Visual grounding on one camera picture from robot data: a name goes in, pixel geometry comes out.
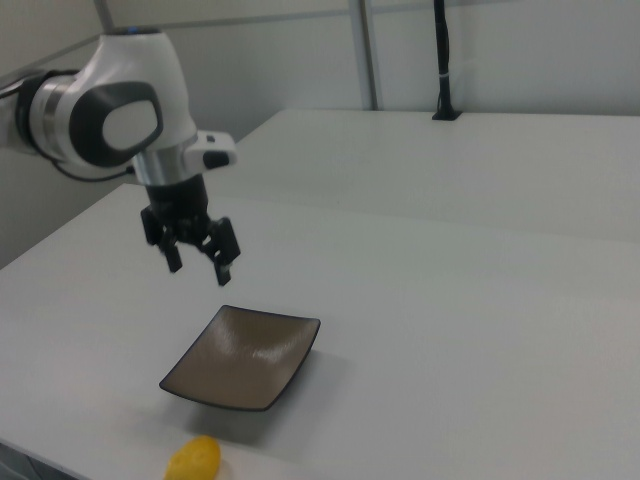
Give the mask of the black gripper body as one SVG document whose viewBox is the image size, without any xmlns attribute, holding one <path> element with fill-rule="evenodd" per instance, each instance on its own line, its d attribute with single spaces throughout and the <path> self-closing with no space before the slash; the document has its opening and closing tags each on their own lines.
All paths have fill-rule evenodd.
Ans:
<svg viewBox="0 0 640 480">
<path fill-rule="evenodd" d="M 147 186 L 146 192 L 150 205 L 141 211 L 141 219 L 149 245 L 160 246 L 166 236 L 197 248 L 220 246 L 201 174 L 171 185 Z"/>
</svg>

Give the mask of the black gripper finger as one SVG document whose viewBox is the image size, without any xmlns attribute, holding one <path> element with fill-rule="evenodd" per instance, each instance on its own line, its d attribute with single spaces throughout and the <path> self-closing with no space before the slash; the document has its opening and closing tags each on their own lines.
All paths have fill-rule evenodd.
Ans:
<svg viewBox="0 0 640 480">
<path fill-rule="evenodd" d="M 176 246 L 177 237 L 171 228 L 166 228 L 160 238 L 158 247 L 164 254 L 169 271 L 176 273 L 182 268 L 182 260 Z"/>
<path fill-rule="evenodd" d="M 218 285 L 225 286 L 231 280 L 231 266 L 241 254 L 229 218 L 223 217 L 208 223 L 199 251 L 212 261 Z"/>
</svg>

